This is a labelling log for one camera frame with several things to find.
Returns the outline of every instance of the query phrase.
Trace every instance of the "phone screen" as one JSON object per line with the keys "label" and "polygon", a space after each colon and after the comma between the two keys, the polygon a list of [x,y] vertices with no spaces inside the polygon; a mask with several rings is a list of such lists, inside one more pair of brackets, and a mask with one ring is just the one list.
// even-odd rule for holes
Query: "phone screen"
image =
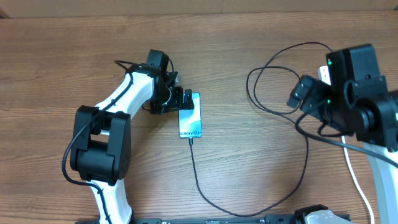
{"label": "phone screen", "polygon": [[200,94],[192,93],[192,101],[193,110],[180,110],[178,114],[180,138],[201,137]]}

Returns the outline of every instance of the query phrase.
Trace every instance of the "wood grain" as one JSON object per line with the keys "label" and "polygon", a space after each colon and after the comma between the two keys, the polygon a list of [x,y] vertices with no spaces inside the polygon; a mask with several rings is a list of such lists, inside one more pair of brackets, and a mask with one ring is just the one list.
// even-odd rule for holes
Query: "wood grain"
{"label": "wood grain", "polygon": [[[397,21],[393,11],[0,20],[0,223],[98,217],[91,190],[69,184],[61,173],[75,112],[104,100],[122,82],[123,71],[113,60],[145,62],[149,49],[165,51],[181,73],[182,86],[201,93],[203,137],[193,150],[204,194],[236,213],[271,205],[299,180],[305,141],[288,121],[253,107],[245,90],[248,72],[300,42],[316,40],[333,49],[371,42],[389,88],[396,89]],[[307,45],[281,55],[274,65],[315,76],[326,53]],[[259,80],[259,99],[286,111],[296,81],[292,74],[269,69]],[[313,119],[303,123],[311,130],[318,125]],[[136,217],[228,217],[200,197],[188,142],[177,133],[177,113],[139,111],[132,121],[126,191]],[[368,160],[350,154],[378,219]],[[368,223],[342,150],[310,141],[301,187],[267,213],[292,213],[318,203]]]}
{"label": "wood grain", "polygon": [[397,5],[396,0],[0,0],[11,18],[393,10]]}

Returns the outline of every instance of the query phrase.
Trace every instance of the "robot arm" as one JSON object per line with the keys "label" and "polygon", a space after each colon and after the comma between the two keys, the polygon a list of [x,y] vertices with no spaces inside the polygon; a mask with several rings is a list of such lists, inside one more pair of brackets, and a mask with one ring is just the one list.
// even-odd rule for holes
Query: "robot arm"
{"label": "robot arm", "polygon": [[[102,189],[104,202],[111,223],[128,224],[134,219],[124,188],[124,177],[130,165],[130,120],[146,101],[150,101],[150,113],[162,114],[175,110],[192,110],[192,91],[175,86],[178,72],[166,71],[169,57],[163,52],[151,50],[146,63],[131,63],[125,79],[104,101],[95,107],[81,106],[76,112],[73,135],[82,129],[100,110],[110,106],[103,115],[85,129],[71,149],[71,168],[81,179]],[[91,134],[105,134],[108,142],[91,140]],[[109,223],[98,190],[91,187],[100,212],[98,223]]]}
{"label": "robot arm", "polygon": [[[287,104],[341,133],[356,134],[364,148],[398,162],[398,97],[388,92],[372,45],[339,50],[326,56],[320,80],[303,76]],[[328,100],[314,110],[315,105]],[[398,169],[368,156],[372,167],[381,223],[398,220]]]}

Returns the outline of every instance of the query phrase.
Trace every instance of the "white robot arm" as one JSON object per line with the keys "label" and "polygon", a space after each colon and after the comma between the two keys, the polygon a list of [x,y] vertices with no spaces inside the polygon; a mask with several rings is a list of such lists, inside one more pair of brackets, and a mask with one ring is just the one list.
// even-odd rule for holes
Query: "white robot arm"
{"label": "white robot arm", "polygon": [[[107,99],[95,107],[82,106],[76,113],[74,136],[84,129],[82,124],[102,113],[95,121],[90,121],[90,129],[86,128],[78,136],[70,160],[72,169],[91,186],[100,212],[100,224],[128,224],[134,219],[127,202],[124,176],[131,156],[130,120],[138,109],[147,101],[150,101],[152,114],[193,109],[192,91],[185,90],[183,95],[182,88],[175,86],[178,72],[167,72],[168,62],[166,54],[151,50],[146,63],[130,63],[131,67],[125,68],[124,81]],[[109,141],[93,141],[91,134],[108,135]]]}
{"label": "white robot arm", "polygon": [[[324,83],[331,84],[327,66],[322,66],[318,69],[318,77]],[[364,148],[398,162],[398,154],[389,152],[386,147],[364,143]],[[368,159],[372,167],[376,186],[380,222],[393,224],[398,220],[398,169],[372,156],[368,156]]]}

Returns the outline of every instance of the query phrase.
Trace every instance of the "wooden table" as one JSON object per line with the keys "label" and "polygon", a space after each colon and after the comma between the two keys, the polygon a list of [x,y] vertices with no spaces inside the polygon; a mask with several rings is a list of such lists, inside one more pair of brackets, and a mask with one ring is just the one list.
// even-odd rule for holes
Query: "wooden table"
{"label": "wooden table", "polygon": [[[122,82],[123,70],[113,60],[145,62],[149,49],[166,52],[182,86],[201,93],[203,137],[193,150],[204,194],[236,213],[271,205],[297,184],[305,141],[288,121],[253,107],[246,95],[248,72],[300,42],[316,40],[333,49],[371,42],[390,90],[398,88],[397,22],[394,11],[0,20],[0,223],[98,217],[91,190],[68,183],[61,173],[75,112],[103,101]],[[316,76],[326,53],[307,45],[279,56],[274,65]],[[296,82],[292,74],[269,69],[260,78],[259,98],[287,111]],[[311,130],[318,125],[314,119],[303,123]],[[200,197],[188,141],[177,133],[177,113],[139,111],[132,121],[125,181],[136,217],[230,217]],[[378,219],[369,162],[350,154]],[[368,223],[343,151],[310,141],[299,190],[267,213],[292,213],[318,203]]]}

